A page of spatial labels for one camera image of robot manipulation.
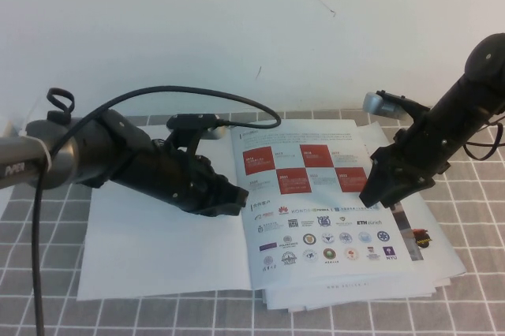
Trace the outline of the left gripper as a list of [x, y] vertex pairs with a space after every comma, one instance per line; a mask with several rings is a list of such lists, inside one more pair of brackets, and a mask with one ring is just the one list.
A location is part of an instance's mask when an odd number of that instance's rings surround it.
[[153, 140], [110, 176], [118, 185], [209, 218], [238, 216], [249, 192], [218, 175], [209, 159]]

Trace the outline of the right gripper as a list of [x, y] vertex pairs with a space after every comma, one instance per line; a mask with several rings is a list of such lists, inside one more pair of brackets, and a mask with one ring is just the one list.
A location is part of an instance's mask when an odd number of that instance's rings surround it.
[[391, 207], [407, 196], [431, 188], [433, 177], [444, 172], [451, 156], [451, 116], [425, 112], [407, 129], [400, 129], [392, 144], [371, 156], [372, 169], [360, 193], [366, 207]]

